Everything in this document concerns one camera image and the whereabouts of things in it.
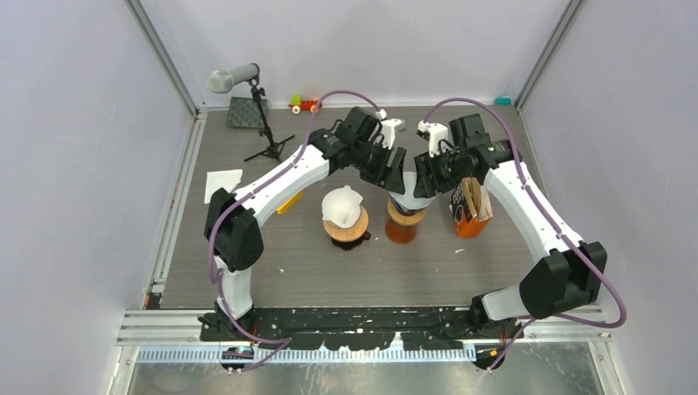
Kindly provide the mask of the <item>small wooden ring holder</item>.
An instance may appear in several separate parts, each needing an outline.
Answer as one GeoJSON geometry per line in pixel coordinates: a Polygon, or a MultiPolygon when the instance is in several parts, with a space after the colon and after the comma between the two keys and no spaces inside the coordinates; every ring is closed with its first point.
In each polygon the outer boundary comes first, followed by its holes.
{"type": "Polygon", "coordinates": [[[388,213],[390,219],[398,225],[414,226],[418,225],[426,217],[427,210],[421,210],[414,215],[403,215],[390,201],[388,201],[388,213]]]}

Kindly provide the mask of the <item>orange coffee filter box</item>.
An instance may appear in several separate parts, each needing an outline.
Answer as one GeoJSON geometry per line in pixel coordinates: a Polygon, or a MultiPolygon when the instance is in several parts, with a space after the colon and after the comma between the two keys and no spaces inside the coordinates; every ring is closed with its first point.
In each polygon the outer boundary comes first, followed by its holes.
{"type": "Polygon", "coordinates": [[[477,178],[462,179],[450,198],[455,233],[459,238],[476,238],[493,217],[490,195],[477,178]]]}

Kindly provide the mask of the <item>amber glass carafe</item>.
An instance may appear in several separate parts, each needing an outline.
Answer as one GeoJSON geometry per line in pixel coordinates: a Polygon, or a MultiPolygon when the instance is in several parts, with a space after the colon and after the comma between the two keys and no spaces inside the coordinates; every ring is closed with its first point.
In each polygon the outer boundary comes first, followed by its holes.
{"type": "Polygon", "coordinates": [[[396,244],[408,244],[415,239],[417,229],[417,225],[402,225],[390,219],[386,222],[385,233],[396,244]]]}

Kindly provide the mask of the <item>white paper coffee filter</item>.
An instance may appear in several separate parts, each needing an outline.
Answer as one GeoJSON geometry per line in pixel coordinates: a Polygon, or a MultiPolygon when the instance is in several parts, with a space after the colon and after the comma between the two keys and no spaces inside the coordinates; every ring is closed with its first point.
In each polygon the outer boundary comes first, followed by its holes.
{"type": "Polygon", "coordinates": [[[340,229],[348,229],[361,216],[363,197],[349,185],[327,193],[321,203],[322,220],[340,229]]]}

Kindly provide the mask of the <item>large wooden ring holder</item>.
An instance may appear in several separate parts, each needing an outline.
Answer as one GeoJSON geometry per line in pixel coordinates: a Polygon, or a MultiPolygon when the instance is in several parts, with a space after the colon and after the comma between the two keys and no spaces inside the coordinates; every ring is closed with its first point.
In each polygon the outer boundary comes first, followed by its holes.
{"type": "Polygon", "coordinates": [[[360,239],[367,231],[369,225],[369,215],[367,210],[361,206],[361,214],[356,223],[349,228],[339,228],[331,221],[323,221],[323,228],[326,233],[339,242],[352,242],[360,239]]]}

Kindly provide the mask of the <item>dark brown dripper cup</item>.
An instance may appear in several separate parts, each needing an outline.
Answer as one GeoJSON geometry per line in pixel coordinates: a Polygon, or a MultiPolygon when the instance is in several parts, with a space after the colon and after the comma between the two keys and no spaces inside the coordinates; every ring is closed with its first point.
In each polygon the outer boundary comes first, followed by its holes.
{"type": "Polygon", "coordinates": [[[355,247],[363,244],[365,241],[369,240],[371,238],[371,233],[366,231],[360,238],[352,240],[352,241],[341,241],[337,240],[334,238],[331,238],[331,242],[335,247],[338,247],[344,251],[351,251],[355,247]]]}

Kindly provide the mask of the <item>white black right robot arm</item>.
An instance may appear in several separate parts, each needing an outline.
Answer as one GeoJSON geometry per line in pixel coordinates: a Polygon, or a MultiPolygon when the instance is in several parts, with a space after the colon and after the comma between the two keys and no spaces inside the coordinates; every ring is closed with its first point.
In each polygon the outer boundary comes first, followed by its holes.
{"type": "Polygon", "coordinates": [[[416,156],[417,198],[448,193],[473,177],[506,210],[523,236],[533,267],[515,286],[475,297],[470,327],[492,337],[503,320],[548,318],[593,303],[607,252],[599,242],[586,243],[555,212],[534,183],[519,151],[507,139],[493,141],[478,114],[448,125],[420,121],[417,133],[428,142],[416,156]]]}

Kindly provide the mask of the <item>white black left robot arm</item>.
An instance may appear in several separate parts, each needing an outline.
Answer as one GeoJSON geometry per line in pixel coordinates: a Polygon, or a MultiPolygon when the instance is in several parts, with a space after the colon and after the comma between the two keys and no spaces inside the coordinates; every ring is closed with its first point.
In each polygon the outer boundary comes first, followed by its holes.
{"type": "Polygon", "coordinates": [[[405,149],[393,144],[404,120],[383,110],[352,108],[330,128],[311,130],[289,158],[263,177],[235,191],[217,189],[208,204],[204,236],[208,242],[209,277],[218,289],[216,312],[221,330],[244,340],[253,327],[248,315],[251,267],[263,254],[261,228],[283,203],[338,170],[353,167],[362,180],[402,193],[405,149]]]}

